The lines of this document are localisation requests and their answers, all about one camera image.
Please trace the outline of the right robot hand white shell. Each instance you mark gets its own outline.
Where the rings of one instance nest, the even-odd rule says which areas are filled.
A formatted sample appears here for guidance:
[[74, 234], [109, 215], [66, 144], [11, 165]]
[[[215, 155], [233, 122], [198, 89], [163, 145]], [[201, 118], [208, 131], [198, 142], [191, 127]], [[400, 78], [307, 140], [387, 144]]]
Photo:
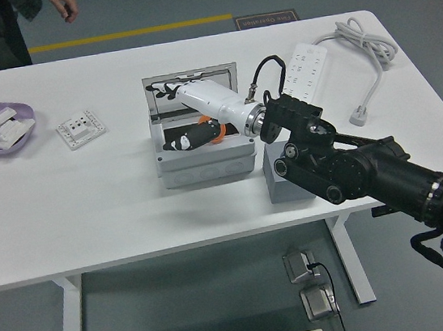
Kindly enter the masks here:
[[266, 107], [258, 102], [246, 103], [236, 92], [212, 80], [191, 80], [184, 83], [154, 83], [146, 87], [157, 96], [177, 100], [208, 117], [180, 137], [166, 142], [163, 150], [191, 151], [218, 138], [221, 127], [232, 124], [247, 137], [255, 138], [262, 130]]

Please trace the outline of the person's hand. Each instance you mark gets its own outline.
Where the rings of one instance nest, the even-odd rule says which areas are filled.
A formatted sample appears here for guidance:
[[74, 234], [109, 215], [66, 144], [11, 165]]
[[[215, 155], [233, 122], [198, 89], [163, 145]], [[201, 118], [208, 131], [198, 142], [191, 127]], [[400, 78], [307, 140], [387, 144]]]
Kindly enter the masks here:
[[48, 0], [67, 23], [73, 23], [79, 15], [76, 0]]

